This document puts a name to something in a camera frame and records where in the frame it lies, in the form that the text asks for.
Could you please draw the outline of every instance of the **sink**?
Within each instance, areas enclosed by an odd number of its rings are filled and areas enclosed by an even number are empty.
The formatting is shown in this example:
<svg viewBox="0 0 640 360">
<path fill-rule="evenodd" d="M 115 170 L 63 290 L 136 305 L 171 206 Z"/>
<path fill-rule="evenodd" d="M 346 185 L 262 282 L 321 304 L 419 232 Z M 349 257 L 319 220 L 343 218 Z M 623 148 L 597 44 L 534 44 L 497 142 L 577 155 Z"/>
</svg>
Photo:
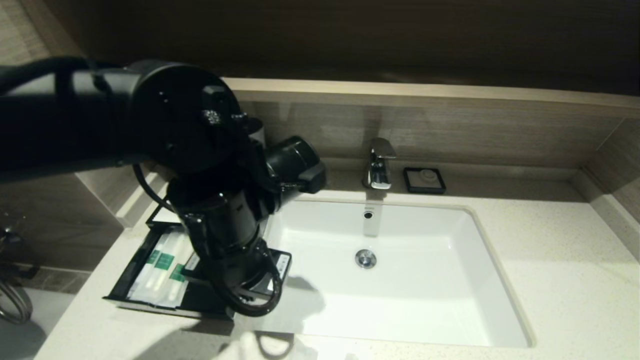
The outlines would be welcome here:
<svg viewBox="0 0 640 360">
<path fill-rule="evenodd" d="M 255 330 L 529 346 L 464 209 L 296 201 L 272 217 L 266 239 L 293 260 L 278 307 Z M 374 254 L 374 265 L 362 254 Z"/>
</svg>

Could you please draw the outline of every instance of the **white countertop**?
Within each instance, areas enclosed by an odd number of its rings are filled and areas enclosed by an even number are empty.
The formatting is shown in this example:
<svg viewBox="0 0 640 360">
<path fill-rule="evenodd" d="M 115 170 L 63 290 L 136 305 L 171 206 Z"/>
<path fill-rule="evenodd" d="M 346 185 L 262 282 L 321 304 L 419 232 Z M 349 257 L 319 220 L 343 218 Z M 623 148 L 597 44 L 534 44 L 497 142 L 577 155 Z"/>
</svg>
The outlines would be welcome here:
<svg viewBox="0 0 640 360">
<path fill-rule="evenodd" d="M 295 335 L 286 358 L 639 359 L 640 265 L 616 235 L 568 183 L 507 180 L 492 184 L 513 185 L 510 199 L 390 193 L 385 203 L 464 206 L 475 212 L 524 319 L 531 348 Z M 523 196 L 513 196 L 518 192 Z M 364 197 L 363 192 L 336 191 L 303 196 L 359 202 Z M 195 319 L 118 309 L 101 299 L 141 245 L 150 211 L 112 246 L 38 353 L 38 360 L 255 358 L 249 355 L 255 344 L 250 344 L 251 334 L 243 334 L 241 316 L 236 316 L 231 337 L 217 336 L 187 330 L 198 325 Z M 215 326 L 207 322 L 198 328 Z M 229 343 L 232 346 L 219 354 Z"/>
</svg>

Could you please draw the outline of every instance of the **black soap dish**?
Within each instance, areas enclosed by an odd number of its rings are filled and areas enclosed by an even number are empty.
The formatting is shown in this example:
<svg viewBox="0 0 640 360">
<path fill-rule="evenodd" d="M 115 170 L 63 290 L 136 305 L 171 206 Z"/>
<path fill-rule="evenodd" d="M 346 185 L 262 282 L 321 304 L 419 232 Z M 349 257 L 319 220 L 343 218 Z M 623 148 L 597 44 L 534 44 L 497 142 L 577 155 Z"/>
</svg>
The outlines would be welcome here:
<svg viewBox="0 0 640 360">
<path fill-rule="evenodd" d="M 436 168 L 404 168 L 404 182 L 410 193 L 438 193 L 442 194 L 447 187 L 442 175 Z"/>
</svg>

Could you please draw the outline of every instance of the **faucet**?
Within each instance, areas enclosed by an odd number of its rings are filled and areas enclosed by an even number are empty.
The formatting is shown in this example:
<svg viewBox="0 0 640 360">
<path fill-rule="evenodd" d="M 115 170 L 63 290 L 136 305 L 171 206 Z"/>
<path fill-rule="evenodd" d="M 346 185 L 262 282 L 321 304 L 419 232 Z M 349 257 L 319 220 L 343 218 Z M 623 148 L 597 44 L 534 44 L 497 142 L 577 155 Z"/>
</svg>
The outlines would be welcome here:
<svg viewBox="0 0 640 360">
<path fill-rule="evenodd" d="M 367 173 L 362 179 L 366 188 L 387 190 L 391 188 L 388 159 L 396 158 L 396 151 L 384 138 L 373 138 L 369 144 Z"/>
</svg>

